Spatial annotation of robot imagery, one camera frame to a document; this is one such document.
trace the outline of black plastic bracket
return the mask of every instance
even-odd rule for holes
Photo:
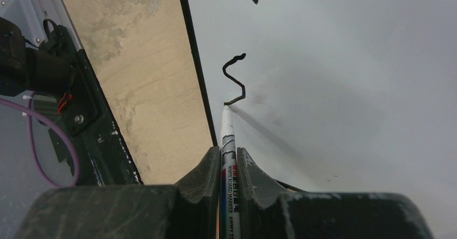
[[[219,147],[175,185],[91,186],[49,190],[17,238],[215,238]]]
[[[69,134],[75,136],[99,116],[99,110],[91,87],[83,74],[87,66],[78,58],[70,34],[62,25],[54,27],[55,29],[48,36],[48,41],[41,43],[40,48],[49,50],[49,53],[65,59],[73,66],[73,76],[67,91],[72,97],[62,108],[61,114]]]
[[[394,193],[292,192],[238,148],[241,235],[249,238],[432,238],[419,209]]]

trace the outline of black edge strip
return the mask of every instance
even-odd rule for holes
[[[290,190],[293,190],[293,191],[295,191],[295,192],[306,192],[306,191],[304,191],[304,190],[302,190],[302,189],[299,189],[299,188],[297,188],[297,187],[294,187],[294,186],[292,186],[292,185],[289,185],[289,184],[287,184],[287,183],[285,183],[285,182],[278,181],[278,180],[275,180],[275,181],[276,181],[277,183],[279,183],[281,186],[283,186],[284,188],[286,188],[286,189],[290,189]]]
[[[206,92],[205,78],[203,77],[202,62],[200,62],[200,54],[198,53],[197,38],[193,30],[192,16],[190,13],[189,0],[180,0],[181,8],[183,10],[184,22],[189,37],[190,49],[192,51],[193,63],[197,72],[198,84],[200,92],[202,93],[203,106],[205,107],[206,119],[208,120],[208,127],[210,128],[211,140],[214,146],[217,146],[216,131],[214,131],[213,118],[211,116],[210,101],[208,100],[208,93]]]
[[[127,143],[124,139],[124,136],[121,133],[121,129],[119,128],[119,125],[117,124],[117,120],[113,115],[113,111],[111,110],[111,108],[109,106],[108,100],[105,97],[105,93],[103,92],[103,89],[101,88],[99,79],[97,78],[97,76],[95,74],[95,71],[92,67],[92,64],[89,61],[89,58],[87,57],[86,50],[84,50],[84,49],[78,50],[77,57],[82,62],[82,64],[87,67],[87,68],[85,68],[85,73],[89,73],[86,75],[90,79],[89,83],[91,85],[95,85],[92,87],[92,92],[95,93],[96,100],[100,104],[99,107],[100,106],[102,107],[101,114],[107,115],[107,118],[111,121],[112,125],[116,128],[117,131],[119,131],[119,142],[121,143],[120,145],[121,145],[121,147],[125,148],[124,154],[120,153],[122,155],[121,158],[122,158],[123,162],[120,163],[119,168],[123,168],[122,163],[126,164],[126,167],[128,168],[127,173],[128,173],[129,178],[131,179],[130,181],[126,180],[125,184],[144,184],[143,180],[141,179],[141,176],[140,176],[140,171],[138,170],[138,168],[135,164],[135,161],[130,154],[130,150],[128,149]],[[126,159],[124,159],[124,157],[127,160],[131,160],[132,163],[131,164],[126,163],[126,161],[125,161]],[[136,177],[138,178],[138,180],[135,179],[135,175],[131,175],[131,173],[133,173],[133,172],[137,173]],[[113,183],[116,184],[112,179],[113,178],[108,178],[108,180],[103,180],[103,182],[105,182],[106,185],[112,185]]]

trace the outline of plywood panel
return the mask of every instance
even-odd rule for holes
[[[212,145],[179,0],[64,0],[145,183]]]

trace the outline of white whiteboard surface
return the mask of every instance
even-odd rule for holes
[[[189,0],[216,133],[308,191],[396,192],[457,238],[457,0]]]

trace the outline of metal screw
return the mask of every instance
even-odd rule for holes
[[[84,117],[82,115],[77,115],[74,117],[74,122],[81,124],[84,121]]]

